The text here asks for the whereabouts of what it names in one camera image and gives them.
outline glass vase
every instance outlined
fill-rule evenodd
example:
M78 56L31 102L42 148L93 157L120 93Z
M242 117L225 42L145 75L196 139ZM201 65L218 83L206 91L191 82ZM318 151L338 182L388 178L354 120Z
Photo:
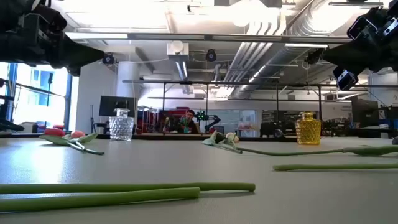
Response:
M134 128L134 118L127 115L129 109L116 108L116 116L109 117L109 131L113 141L130 141Z
M302 119L296 121L297 142L299 144L319 145L321 121L314 119L314 112L301 112Z

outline white column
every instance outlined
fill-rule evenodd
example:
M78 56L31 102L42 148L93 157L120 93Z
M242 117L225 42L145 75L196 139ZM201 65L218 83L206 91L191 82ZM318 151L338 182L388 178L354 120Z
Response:
M137 102L140 95L140 86L134 83L139 80L139 66L140 64L134 62L119 62L118 79L116 82L116 96L134 97L136 99L135 117L137 116ZM123 83L123 80L132 80L132 83Z

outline metal frame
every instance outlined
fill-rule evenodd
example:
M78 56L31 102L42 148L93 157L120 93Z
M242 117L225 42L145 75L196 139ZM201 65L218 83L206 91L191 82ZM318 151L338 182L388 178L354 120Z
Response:
M242 35L242 34L165 34L165 33L119 33L120 37L109 38L106 34L92 33L98 37L72 38L73 40L181 40L214 42L257 42L257 43L292 43L292 44L345 44L351 41L347 37L296 37L287 35Z
M123 80L123 83L131 83L131 80ZM206 100L206 114L208 114L208 90L209 90L209 85L229 85L229 86L237 86L237 85L258 85L257 83L236 83L236 82L203 82L203 81L162 81L162 80L137 80L134 81L135 83L163 83L163 97L150 97L152 99L162 99L163 100L163 105L162 105L162 110L164 111L165 108L165 100ZM166 93L166 84L168 83L173 83L173 84L181 84L181 85L194 85L194 84L200 84L200 85L206 85L206 98L185 98L185 97L165 97ZM331 85L331 84L319 84L319 83L265 83L265 86L274 86L275 87L275 94L276 94L276 99L239 99L239 98L232 98L228 100L242 100L242 101L276 101L276 122L279 121L279 102L280 101L298 101L298 102L318 102L319 103L319 120L322 120L322 102L338 102L337 100L323 100L322 99L322 87L335 87L337 88L337 85ZM279 87L283 86L283 88L286 88L287 86L291 87L307 87L307 86L315 86L318 88L318 99L317 100L280 100L279 99ZM355 85L355 87L362 87L362 88L398 88L398 85Z

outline yellow glass vase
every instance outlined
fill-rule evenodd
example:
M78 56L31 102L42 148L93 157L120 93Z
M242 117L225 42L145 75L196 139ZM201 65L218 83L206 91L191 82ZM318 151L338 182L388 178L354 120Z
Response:
M314 112L301 112L302 119L296 121L297 142L299 144L319 145L321 121L314 119Z

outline flower stem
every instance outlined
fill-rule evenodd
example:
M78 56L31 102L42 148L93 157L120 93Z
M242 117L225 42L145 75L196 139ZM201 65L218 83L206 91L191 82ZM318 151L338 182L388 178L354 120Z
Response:
M151 200L191 199L198 198L199 193L198 187L189 187L84 196L3 199L0 200L0 212L94 207Z
M267 156L303 156L303 155L315 155L315 154L343 152L342 149L334 149L334 150L327 150L327 151L314 151L314 152L264 152L264 151L258 151L258 150L253 150L253 149L245 149L245 148L241 148L241 147L238 147L237 150L244 151L244 152L253 152L253 153L267 155Z
M353 170L353 169L398 169L398 164L339 164L339 165L275 165L275 171L288 170Z
M130 192L138 190L175 189L199 187L209 190L245 190L253 192L251 183L184 183L184 184L0 184L0 194L83 193L83 192Z

